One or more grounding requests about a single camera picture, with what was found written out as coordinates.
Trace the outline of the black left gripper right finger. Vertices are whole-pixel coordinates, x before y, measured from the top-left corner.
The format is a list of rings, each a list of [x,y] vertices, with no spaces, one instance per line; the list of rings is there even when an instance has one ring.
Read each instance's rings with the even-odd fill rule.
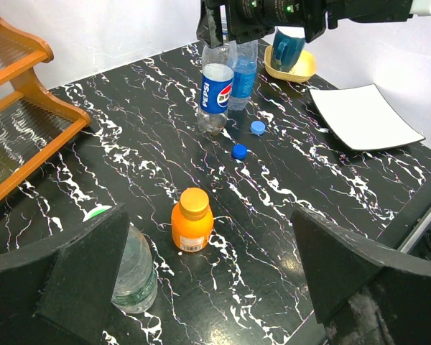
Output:
[[[330,344],[431,344],[431,261],[305,208],[291,222],[315,317]]]

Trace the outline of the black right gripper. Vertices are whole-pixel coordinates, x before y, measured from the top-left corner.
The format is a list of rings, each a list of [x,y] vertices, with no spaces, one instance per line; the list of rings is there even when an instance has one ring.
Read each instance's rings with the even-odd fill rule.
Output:
[[[221,9],[225,9],[228,40],[239,44],[259,40],[281,26],[303,28],[307,43],[326,30],[325,1],[201,1],[196,36],[211,49],[223,45]]]

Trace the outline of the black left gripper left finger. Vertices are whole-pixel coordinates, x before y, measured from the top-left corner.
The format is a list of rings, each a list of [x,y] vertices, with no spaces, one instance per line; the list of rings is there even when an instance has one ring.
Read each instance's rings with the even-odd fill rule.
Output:
[[[99,344],[128,231],[119,204],[0,254],[0,344]]]

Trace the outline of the Pepsi bottle blue cap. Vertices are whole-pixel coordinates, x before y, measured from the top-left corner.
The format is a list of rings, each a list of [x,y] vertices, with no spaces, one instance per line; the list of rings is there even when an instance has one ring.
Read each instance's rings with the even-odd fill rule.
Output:
[[[237,44],[234,41],[225,42],[217,48],[203,48],[203,74],[197,114],[198,128],[202,133],[215,136],[226,125],[237,60]]]

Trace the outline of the clear blue water bottle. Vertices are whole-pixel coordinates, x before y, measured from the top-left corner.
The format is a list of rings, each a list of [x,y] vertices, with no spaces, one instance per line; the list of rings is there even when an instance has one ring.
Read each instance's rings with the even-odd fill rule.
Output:
[[[237,50],[238,61],[228,102],[229,111],[244,110],[251,98],[257,72],[258,41],[240,44]]]

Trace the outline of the green label water bottle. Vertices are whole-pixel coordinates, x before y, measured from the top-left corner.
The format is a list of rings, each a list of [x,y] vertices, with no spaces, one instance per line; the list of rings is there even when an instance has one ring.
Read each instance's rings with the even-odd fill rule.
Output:
[[[111,302],[125,313],[150,309],[157,297],[157,274],[144,235],[132,224],[119,266]]]

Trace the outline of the dark blue Pepsi cap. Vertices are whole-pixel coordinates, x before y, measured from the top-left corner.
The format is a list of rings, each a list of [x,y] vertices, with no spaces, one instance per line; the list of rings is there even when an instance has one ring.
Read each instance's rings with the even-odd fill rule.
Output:
[[[247,147],[243,144],[235,144],[231,151],[231,156],[236,160],[243,160],[248,153]]]

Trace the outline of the orange juice bottle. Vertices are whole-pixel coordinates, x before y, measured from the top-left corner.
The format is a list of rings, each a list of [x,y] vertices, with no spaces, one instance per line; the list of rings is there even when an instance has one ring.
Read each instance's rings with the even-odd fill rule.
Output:
[[[171,234],[176,247],[184,252],[204,249],[213,224],[208,194],[200,188],[187,188],[171,214]]]

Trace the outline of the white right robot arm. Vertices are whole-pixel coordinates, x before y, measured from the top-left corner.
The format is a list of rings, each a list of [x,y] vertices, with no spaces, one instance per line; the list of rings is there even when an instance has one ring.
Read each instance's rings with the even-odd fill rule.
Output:
[[[226,10],[223,33],[221,7]],[[201,1],[197,38],[211,48],[223,37],[242,44],[270,35],[275,27],[301,27],[312,42],[338,21],[357,23],[405,22],[412,16],[431,16],[431,1],[413,0],[258,0]]]

